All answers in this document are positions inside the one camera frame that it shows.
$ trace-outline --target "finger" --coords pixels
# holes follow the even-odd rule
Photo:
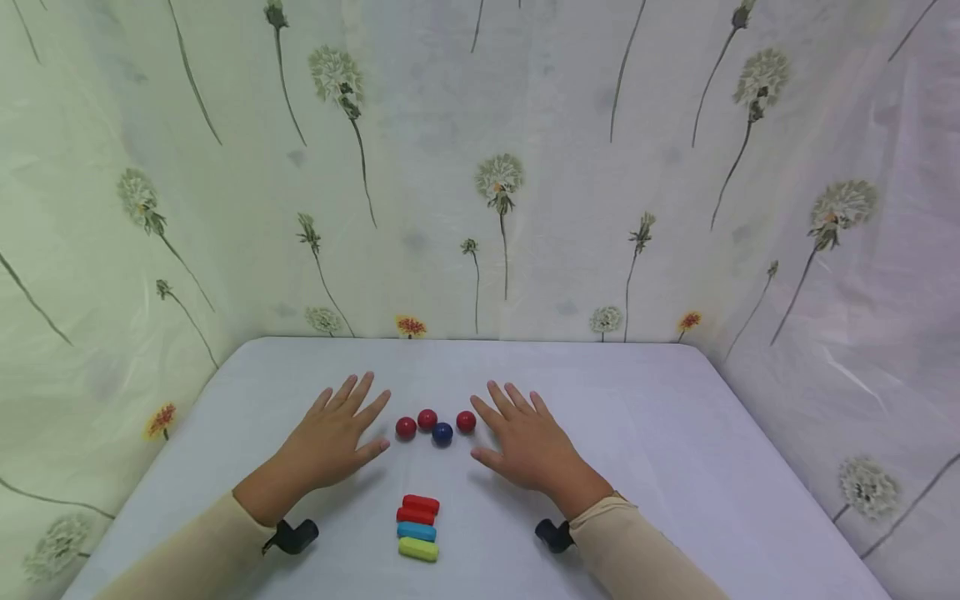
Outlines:
[[[484,467],[503,475],[503,455],[489,448],[476,447],[470,451],[470,456]]]
[[[543,398],[540,397],[540,394],[531,392],[530,401],[534,403],[534,408],[537,409],[538,415],[553,420],[553,415],[550,414],[550,409],[546,407],[546,402],[543,401]]]
[[[523,394],[520,393],[520,390],[518,390],[513,383],[508,383],[505,386],[505,389],[507,390],[507,396],[509,396],[510,400],[514,402],[514,406],[518,411],[524,415],[536,414],[534,407],[530,406],[530,404],[527,402],[527,398],[523,397]]]
[[[497,410],[500,411],[504,419],[510,420],[511,417],[516,415],[516,407],[503,395],[503,392],[500,391],[500,386],[496,385],[495,381],[487,382],[487,391],[490,392],[493,403],[496,404]]]
[[[356,375],[347,377],[347,381],[344,382],[344,385],[340,386],[340,390],[338,390],[336,395],[334,395],[334,397],[326,404],[324,410],[335,411],[340,408],[340,405],[347,401],[347,396],[349,396],[350,390],[353,389],[353,386],[356,385],[356,382]]]
[[[479,396],[471,396],[470,404],[473,406],[473,410],[477,412],[477,415],[480,415],[480,419],[483,419],[483,422],[493,430],[493,433],[499,435],[500,430],[507,424],[503,416],[490,406],[487,406],[487,403],[481,400]]]
[[[364,373],[363,379],[360,380],[360,385],[350,392],[347,401],[343,404],[343,410],[347,411],[350,415],[355,415],[360,405],[363,404],[364,398],[367,397],[372,383],[373,371],[367,371]]]
[[[387,405],[390,395],[390,390],[385,390],[380,396],[376,397],[376,400],[370,406],[357,413],[354,422],[360,426],[360,431],[365,431],[380,416],[380,411]]]
[[[360,446],[357,448],[357,451],[353,453],[353,461],[356,468],[360,468],[377,456],[380,456],[389,447],[390,441],[386,438],[378,438],[369,444]]]

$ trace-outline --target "forearm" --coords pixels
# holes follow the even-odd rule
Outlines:
[[[686,555],[619,496],[570,521],[587,568],[614,600],[729,600]]]
[[[97,600],[206,600],[242,579],[276,530],[223,496],[125,571]]]

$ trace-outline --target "floral curtain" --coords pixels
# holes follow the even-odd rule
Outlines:
[[[960,588],[960,12],[0,0],[0,595],[263,335],[691,344],[897,599]]]

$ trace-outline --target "white table surface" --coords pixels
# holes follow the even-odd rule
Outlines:
[[[297,424],[318,392],[376,372],[393,399],[365,440],[433,408],[453,424],[486,381],[546,399],[581,454],[733,600],[889,600],[827,516],[695,348],[264,338],[234,353],[133,492],[65,600],[91,598],[202,512]],[[371,393],[369,400],[375,397]],[[277,551],[238,598],[602,598],[575,549],[549,554],[534,536],[562,518],[543,497],[504,483],[469,457],[490,444],[481,423],[436,448],[394,445],[288,516],[320,537],[298,557]],[[396,551],[406,493],[438,498],[440,559]]]

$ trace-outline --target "right hand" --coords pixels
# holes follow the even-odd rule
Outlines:
[[[470,404],[500,441],[503,453],[476,447],[470,456],[514,485],[545,493],[567,520],[613,494],[613,488],[580,457],[543,398],[530,393],[530,402],[512,383],[504,396],[493,381],[487,382],[496,410],[478,396]]]

